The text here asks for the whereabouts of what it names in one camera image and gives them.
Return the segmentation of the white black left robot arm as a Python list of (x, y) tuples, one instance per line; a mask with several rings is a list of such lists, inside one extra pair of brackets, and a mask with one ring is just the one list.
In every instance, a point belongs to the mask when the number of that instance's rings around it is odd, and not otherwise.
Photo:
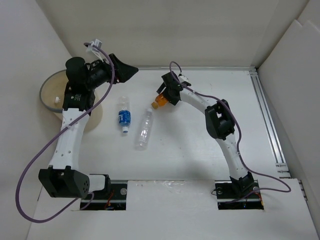
[(79, 152), (85, 127), (95, 102), (95, 89), (104, 83), (124, 83), (139, 70), (121, 62), (113, 53), (111, 63), (95, 60), (87, 63), (82, 57), (72, 57), (66, 63), (68, 79), (62, 105), (61, 136), (46, 169), (40, 169), (38, 179), (52, 198), (81, 198), (95, 192), (100, 198), (111, 194), (107, 174), (87, 175), (79, 171)]

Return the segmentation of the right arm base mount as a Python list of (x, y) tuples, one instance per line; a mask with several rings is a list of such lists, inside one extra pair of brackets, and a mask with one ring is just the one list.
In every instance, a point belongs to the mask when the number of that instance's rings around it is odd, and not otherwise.
[(214, 182), (211, 194), (216, 196), (218, 210), (264, 210), (264, 203), (259, 192), (244, 197), (255, 187), (259, 187), (257, 180), (244, 193), (236, 193), (230, 180), (217, 180)]

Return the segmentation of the clear unlabelled plastic bottle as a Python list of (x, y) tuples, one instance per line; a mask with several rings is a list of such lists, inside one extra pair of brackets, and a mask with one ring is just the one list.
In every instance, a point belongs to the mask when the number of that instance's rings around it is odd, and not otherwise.
[(153, 110), (151, 108), (147, 108), (144, 112), (138, 129), (138, 136), (135, 143), (135, 147), (137, 150), (142, 151), (147, 148), (152, 131), (153, 119)]

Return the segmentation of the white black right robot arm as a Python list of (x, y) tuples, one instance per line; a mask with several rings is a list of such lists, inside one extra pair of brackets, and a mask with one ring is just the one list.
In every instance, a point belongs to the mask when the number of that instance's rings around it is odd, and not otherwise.
[(232, 193), (237, 198), (247, 195), (254, 188), (254, 178), (241, 161), (235, 136), (236, 123), (228, 102), (191, 90), (191, 84), (182, 74), (169, 72), (161, 78), (155, 102), (165, 99), (175, 106), (181, 101), (204, 114), (206, 130), (217, 141), (227, 162)]

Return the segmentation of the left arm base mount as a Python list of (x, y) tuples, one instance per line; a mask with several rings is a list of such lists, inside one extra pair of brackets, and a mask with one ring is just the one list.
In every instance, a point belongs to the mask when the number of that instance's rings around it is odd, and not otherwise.
[(112, 180), (109, 193), (102, 190), (94, 192), (94, 198), (89, 203), (88, 195), (80, 201), (79, 208), (82, 211), (125, 211), (127, 206), (127, 180)]

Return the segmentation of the orange plastic bottle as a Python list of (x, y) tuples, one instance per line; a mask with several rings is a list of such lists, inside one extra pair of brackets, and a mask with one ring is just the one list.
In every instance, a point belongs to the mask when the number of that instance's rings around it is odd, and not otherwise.
[(159, 94), (155, 100), (151, 103), (153, 109), (158, 109), (160, 107), (165, 106), (169, 101), (165, 98), (164, 94)]

